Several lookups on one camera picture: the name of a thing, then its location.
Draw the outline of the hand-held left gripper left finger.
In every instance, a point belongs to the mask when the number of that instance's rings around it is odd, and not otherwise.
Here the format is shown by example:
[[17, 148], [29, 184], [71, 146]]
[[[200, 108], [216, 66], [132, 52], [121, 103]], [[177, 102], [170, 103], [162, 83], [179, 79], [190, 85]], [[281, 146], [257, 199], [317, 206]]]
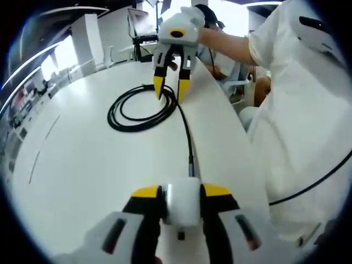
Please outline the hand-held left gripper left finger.
[[160, 185], [134, 191], [119, 212], [90, 230], [91, 263], [155, 263], [166, 202]]

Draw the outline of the person's right hand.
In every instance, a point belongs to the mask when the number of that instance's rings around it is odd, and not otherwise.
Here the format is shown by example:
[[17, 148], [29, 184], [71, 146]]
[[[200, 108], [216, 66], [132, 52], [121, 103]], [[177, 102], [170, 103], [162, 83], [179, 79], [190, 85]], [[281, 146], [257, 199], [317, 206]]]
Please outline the person's right hand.
[[181, 7], [180, 11], [195, 25], [196, 28], [202, 28], [205, 26], [205, 16], [199, 8], [194, 6]]

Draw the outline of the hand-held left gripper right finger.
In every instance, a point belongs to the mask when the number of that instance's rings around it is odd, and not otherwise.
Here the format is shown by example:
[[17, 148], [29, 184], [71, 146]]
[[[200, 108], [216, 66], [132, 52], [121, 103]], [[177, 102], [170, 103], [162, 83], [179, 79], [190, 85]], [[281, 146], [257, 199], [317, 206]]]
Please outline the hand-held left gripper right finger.
[[231, 192], [219, 185], [200, 185], [200, 216], [210, 263], [271, 263], [261, 235]]

